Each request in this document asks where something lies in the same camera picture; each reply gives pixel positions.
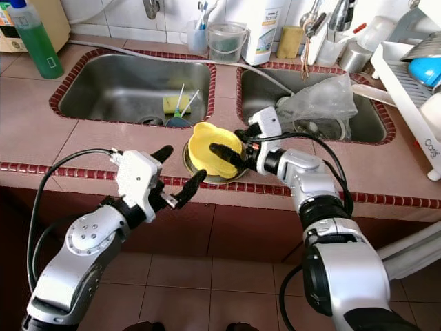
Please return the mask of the translucent squeeze bottle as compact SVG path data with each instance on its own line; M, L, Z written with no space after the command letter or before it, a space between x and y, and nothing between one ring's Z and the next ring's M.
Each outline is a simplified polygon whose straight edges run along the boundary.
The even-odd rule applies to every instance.
M384 16L375 16L365 30L359 32L356 43L366 51L375 52L382 41L394 31L396 22Z

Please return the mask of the round steel plate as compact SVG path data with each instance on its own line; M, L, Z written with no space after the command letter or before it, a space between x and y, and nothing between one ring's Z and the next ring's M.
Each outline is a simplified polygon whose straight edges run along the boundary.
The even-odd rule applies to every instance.
M190 161L188 148L188 143L185 143L183 146L183 149L185 149L185 151L183 151L183 163L190 174L195 174L196 171L198 171L198 168L193 166L192 161ZM247 168L245 168L245 170L239 170L236 173L236 176L230 177L230 179L226 179L226 177L222 177L219 174L209 174L207 177L205 177L204 182L210 183L210 185L226 185L226 183L231 183L234 182L234 180L240 179L240 177L242 177L246 172L249 172Z

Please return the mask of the blue bowl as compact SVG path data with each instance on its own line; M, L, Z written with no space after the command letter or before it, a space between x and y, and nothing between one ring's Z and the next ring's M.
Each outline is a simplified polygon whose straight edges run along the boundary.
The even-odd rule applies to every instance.
M407 69L422 85L434 88L441 84L441 57L413 58Z

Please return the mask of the steel cup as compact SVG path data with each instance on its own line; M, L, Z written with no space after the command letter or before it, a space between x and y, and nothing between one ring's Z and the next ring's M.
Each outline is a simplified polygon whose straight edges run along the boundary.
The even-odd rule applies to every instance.
M357 41L348 41L341 51L339 66L341 70L349 73L360 73L371 60L373 52L360 46Z

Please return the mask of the blue mug with white bunny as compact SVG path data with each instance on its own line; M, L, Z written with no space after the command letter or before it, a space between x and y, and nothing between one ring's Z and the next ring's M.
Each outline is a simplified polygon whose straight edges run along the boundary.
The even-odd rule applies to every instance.
M193 126L193 124L182 117L170 117L170 119L165 122L165 126L170 128L187 128Z

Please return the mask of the stainless steel sink basin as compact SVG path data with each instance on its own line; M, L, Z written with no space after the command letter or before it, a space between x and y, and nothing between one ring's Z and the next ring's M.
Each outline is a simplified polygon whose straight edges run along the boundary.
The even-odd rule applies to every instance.
M290 97L307 86L321 80L347 74L344 70L331 67L312 67L306 81L300 79L299 70L287 64L270 63L262 68L267 76L261 76L253 70L243 70L239 76L238 113L246 122L252 114L263 108L275 106L283 97ZM355 144L384 145L397 135L393 120L388 113L388 106L361 95L353 94L357 114L349 120L351 136L347 141ZM284 123L285 132L306 132L306 120Z
M50 100L51 108L69 119L164 126L174 114L163 113L163 98L192 97L183 119L195 124L214 111L214 64L157 61L131 54L83 57Z

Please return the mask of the white stick with green end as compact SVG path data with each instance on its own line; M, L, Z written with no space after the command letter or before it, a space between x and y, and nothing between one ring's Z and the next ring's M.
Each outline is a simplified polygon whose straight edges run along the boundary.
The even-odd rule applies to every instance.
M195 100L198 100L200 93L201 93L201 91L197 90L194 92L192 97L190 97L187 105L185 106L185 108L183 108L183 111L181 112L181 117L183 117L183 116L185 116L185 114L187 114L187 111L189 110L190 106L192 106L193 102L195 102Z

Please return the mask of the yellow dish sponge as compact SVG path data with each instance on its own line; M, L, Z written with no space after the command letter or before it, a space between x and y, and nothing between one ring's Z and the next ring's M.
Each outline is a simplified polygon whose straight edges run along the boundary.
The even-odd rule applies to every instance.
M178 99L178 95L170 95L170 97L163 98L163 113L164 114L174 114L174 109L176 108L176 102ZM183 100L180 104L180 111L183 111L183 108L187 105L190 97L189 95L183 95Z

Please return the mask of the white bottle with yellow cap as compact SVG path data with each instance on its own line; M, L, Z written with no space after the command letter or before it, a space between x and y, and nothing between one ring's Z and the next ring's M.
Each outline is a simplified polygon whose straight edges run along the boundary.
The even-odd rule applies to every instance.
M250 66L267 63L275 40L281 12L289 0L247 0L245 24L249 29L243 60Z

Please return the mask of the chrome gooseneck faucet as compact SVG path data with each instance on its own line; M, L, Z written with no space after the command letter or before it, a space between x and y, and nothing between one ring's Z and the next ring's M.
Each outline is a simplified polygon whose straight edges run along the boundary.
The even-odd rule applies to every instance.
M357 0L313 0L311 10L300 17L299 25L307 37L318 34L324 26L330 31L350 29Z

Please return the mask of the white dish rack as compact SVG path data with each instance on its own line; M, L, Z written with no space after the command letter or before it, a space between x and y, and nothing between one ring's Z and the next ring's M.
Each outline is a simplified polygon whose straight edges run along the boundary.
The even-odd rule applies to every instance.
M438 181L441 179L441 141L421 113L422 105L431 98L431 91L411 77L407 64L401 60L411 48L413 45L382 41L371 58L372 77L383 83L431 163L432 169L427 174L429 180Z

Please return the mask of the yellow plastic bowl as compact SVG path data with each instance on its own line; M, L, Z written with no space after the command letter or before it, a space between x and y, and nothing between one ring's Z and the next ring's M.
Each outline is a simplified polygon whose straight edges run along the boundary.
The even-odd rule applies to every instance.
M239 170L232 164L217 157L210 150L211 144L229 146L234 152L242 154L243 146L240 139L230 130L220 128L208 122L196 123L193 135L188 141L188 155L190 163L196 170L206 170L211 176L220 176L224 179L233 179Z

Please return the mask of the green dish soap bottle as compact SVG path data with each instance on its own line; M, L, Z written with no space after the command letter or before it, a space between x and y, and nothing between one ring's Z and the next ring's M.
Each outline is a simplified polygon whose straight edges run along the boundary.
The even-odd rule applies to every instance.
M41 18L26 0L9 0L8 13L20 39L30 54L36 69L44 79L56 79L64 69Z

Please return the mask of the grey wall tap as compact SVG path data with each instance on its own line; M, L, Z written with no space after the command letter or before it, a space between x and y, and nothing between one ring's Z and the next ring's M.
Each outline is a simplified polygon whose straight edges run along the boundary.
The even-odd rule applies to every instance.
M161 11L159 0L143 0L143 6L145 8L146 17L151 20L155 20Z

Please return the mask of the clear plastic bag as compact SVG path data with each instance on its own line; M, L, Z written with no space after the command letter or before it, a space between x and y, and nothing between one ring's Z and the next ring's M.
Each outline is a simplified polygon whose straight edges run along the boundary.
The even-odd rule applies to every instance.
M357 114L350 76L334 76L307 86L278 102L275 111L283 123L317 119L343 122L342 129L349 134L349 120Z

